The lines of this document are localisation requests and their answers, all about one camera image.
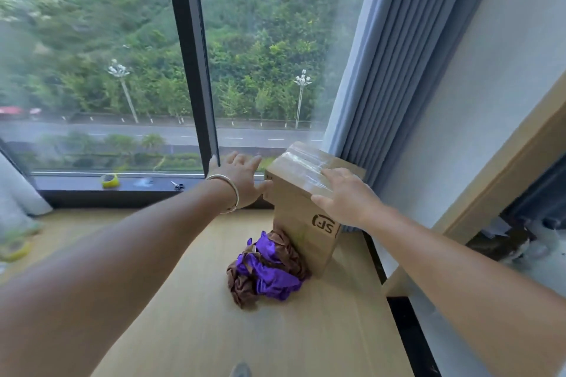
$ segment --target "lamp post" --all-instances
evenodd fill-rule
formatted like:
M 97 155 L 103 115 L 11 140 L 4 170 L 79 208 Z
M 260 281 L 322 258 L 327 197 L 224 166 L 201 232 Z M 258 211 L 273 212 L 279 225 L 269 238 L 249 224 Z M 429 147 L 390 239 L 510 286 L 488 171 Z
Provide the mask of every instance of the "lamp post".
M 112 65 L 108 67 L 108 73 L 120 80 L 122 89 L 124 90 L 124 94 L 126 95 L 126 100 L 128 101 L 128 105 L 130 106 L 130 110 L 132 111 L 132 115 L 134 116 L 134 121 L 136 121 L 136 124 L 139 123 L 138 115 L 136 115 L 136 110 L 134 109 L 134 104 L 132 103 L 132 99 L 130 98 L 128 87 L 126 87 L 126 82 L 124 81 L 124 77 L 126 75 L 129 75 L 130 72 L 128 72 L 125 66 L 118 64 L 116 59 L 112 59 Z
M 307 76 L 305 78 L 306 73 L 307 71 L 303 69 L 303 73 L 301 74 L 301 76 L 300 77 L 297 76 L 295 78 L 295 83 L 299 86 L 299 105 L 297 106 L 297 119 L 295 120 L 295 130 L 299 128 L 299 115 L 301 114 L 301 102 L 303 100 L 303 90 L 308 84 L 312 83 L 310 76 Z

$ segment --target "bangle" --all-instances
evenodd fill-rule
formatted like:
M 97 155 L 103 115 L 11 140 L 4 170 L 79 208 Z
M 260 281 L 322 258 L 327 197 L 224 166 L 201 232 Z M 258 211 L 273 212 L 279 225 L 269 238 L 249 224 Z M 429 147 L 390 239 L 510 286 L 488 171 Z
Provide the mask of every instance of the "bangle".
M 238 204 L 240 204 L 240 194 L 238 193 L 238 188 L 236 187 L 236 184 L 232 182 L 232 180 L 224 174 L 210 174 L 209 176 L 207 176 L 206 180 L 208 179 L 222 179 L 223 181 L 228 182 L 232 187 L 232 189 L 234 190 L 234 192 L 236 193 L 236 204 L 230 207 L 230 209 L 226 210 L 225 212 L 221 212 L 221 214 L 232 213 L 234 210 L 236 210 L 238 208 Z

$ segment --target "road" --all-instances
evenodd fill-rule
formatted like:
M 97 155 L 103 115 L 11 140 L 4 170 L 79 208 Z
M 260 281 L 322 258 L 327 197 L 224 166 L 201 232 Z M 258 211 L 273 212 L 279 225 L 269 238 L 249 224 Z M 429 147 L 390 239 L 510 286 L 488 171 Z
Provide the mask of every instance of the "road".
M 158 133 L 169 145 L 198 145 L 194 127 L 150 125 L 62 124 L 39 121 L 0 121 L 0 138 L 5 142 L 38 142 L 46 134 L 66 135 L 70 131 L 88 133 L 102 140 L 108 134 L 124 134 L 141 139 L 149 133 Z M 218 145 L 226 147 L 286 148 L 300 140 L 320 144 L 323 131 L 217 129 Z

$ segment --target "green hillside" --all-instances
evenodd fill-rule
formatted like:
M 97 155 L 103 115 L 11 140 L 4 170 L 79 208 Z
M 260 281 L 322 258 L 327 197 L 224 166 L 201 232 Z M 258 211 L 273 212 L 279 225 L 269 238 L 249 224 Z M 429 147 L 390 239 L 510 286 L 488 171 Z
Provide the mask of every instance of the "green hillside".
M 307 69 L 301 119 L 327 117 L 361 2 L 202 0 L 216 115 L 293 119 Z M 191 113 L 170 0 L 0 0 L 0 105 L 129 113 L 112 59 L 138 114 Z

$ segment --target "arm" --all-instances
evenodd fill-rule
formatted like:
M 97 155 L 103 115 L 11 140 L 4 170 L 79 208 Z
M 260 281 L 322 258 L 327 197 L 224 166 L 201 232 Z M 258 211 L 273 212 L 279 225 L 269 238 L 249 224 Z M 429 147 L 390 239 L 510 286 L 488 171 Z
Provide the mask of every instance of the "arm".
M 566 362 L 566 299 L 385 206 L 347 169 L 312 201 L 391 253 L 495 375 L 556 376 Z
M 230 154 L 211 173 L 237 186 L 240 207 L 261 157 Z M 191 242 L 236 194 L 222 179 L 154 204 L 30 268 L 0 288 L 0 375 L 89 376 L 155 295 Z

